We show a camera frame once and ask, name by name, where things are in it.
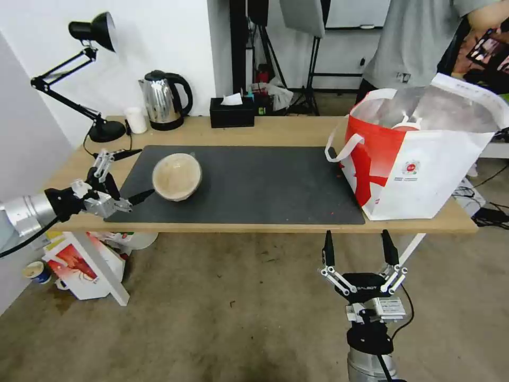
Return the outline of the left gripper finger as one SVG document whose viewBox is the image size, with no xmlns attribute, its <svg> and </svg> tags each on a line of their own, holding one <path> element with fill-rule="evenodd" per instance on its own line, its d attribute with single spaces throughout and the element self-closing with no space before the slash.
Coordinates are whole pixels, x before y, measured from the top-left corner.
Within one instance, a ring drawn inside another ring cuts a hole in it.
<svg viewBox="0 0 509 382">
<path fill-rule="evenodd" d="M 126 212 L 130 213 L 134 206 L 143 203 L 147 198 L 154 194 L 154 189 L 149 189 L 144 192 L 135 194 L 129 198 L 121 197 L 115 201 L 115 212 Z"/>
<path fill-rule="evenodd" d="M 95 178 L 106 178 L 109 174 L 110 167 L 115 161 L 129 158 L 141 152 L 142 149 L 120 149 L 112 152 L 102 149 L 100 153 L 94 154 L 95 162 L 93 168 L 95 170 L 93 176 Z"/>
</svg>

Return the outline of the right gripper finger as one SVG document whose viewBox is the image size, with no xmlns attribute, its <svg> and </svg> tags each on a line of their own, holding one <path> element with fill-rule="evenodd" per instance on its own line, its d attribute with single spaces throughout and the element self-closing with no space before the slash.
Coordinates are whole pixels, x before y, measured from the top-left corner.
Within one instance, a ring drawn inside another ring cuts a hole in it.
<svg viewBox="0 0 509 382">
<path fill-rule="evenodd" d="M 382 231 L 381 238 L 386 267 L 380 272 L 380 275 L 384 278 L 380 290 L 382 293 L 393 295 L 402 286 L 407 277 L 408 269 L 400 264 L 398 250 L 388 230 Z"/>
<path fill-rule="evenodd" d="M 324 246 L 322 248 L 322 264 L 323 268 L 320 274 L 331 283 L 342 295 L 351 295 L 353 293 L 353 285 L 335 269 L 335 252 L 332 233 L 327 230 Z"/>
</svg>

